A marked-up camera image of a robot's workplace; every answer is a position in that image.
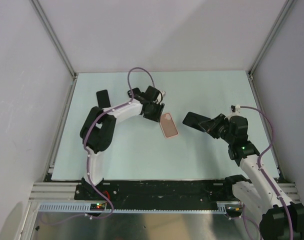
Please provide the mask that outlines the pink phone case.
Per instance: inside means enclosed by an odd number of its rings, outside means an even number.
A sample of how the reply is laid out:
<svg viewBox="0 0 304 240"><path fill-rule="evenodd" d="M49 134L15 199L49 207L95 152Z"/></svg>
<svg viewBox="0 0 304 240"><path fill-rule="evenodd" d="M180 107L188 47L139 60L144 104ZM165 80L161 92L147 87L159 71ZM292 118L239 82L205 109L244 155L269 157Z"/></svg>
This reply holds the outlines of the pink phone case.
<svg viewBox="0 0 304 240"><path fill-rule="evenodd" d="M179 132L170 113L164 113L160 118L160 128L166 139L176 137Z"/></svg>

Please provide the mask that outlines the black smartphone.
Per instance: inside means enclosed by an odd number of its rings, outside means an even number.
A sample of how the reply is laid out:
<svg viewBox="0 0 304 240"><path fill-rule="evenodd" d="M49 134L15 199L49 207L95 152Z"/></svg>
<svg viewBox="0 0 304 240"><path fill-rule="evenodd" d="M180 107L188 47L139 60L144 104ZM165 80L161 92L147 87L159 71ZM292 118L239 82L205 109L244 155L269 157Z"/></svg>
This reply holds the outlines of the black smartphone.
<svg viewBox="0 0 304 240"><path fill-rule="evenodd" d="M200 123L209 120L211 120L209 117L189 111L183 119L182 123L190 128L204 133L205 130L200 126Z"/></svg>

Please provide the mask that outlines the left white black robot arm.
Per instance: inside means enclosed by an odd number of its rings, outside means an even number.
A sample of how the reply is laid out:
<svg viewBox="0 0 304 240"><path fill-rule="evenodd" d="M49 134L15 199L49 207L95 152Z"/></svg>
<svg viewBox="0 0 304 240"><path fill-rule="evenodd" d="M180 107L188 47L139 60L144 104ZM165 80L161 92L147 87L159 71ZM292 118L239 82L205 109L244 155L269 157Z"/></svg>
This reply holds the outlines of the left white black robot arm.
<svg viewBox="0 0 304 240"><path fill-rule="evenodd" d="M165 104L164 91L148 86L146 91L133 88L127 92L129 100L111 106L107 90L96 93L98 106L94 106L80 131L87 160L83 181L88 183L85 193L91 199L99 199L103 187L99 184L104 179L103 157L101 156L111 145L116 125L135 116L159 123Z"/></svg>

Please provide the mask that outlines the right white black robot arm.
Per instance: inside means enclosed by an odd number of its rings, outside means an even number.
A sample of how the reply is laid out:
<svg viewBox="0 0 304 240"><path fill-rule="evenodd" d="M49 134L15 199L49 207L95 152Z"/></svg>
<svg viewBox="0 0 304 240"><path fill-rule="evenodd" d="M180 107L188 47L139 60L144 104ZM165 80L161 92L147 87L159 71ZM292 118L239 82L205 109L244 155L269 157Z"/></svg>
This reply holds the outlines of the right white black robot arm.
<svg viewBox="0 0 304 240"><path fill-rule="evenodd" d="M261 163L259 151L248 139L248 120L240 115L220 114L213 119L204 117L198 126L214 139L227 142L230 159L249 178L225 185L224 197L243 202L264 240L303 240L304 206L294 203Z"/></svg>

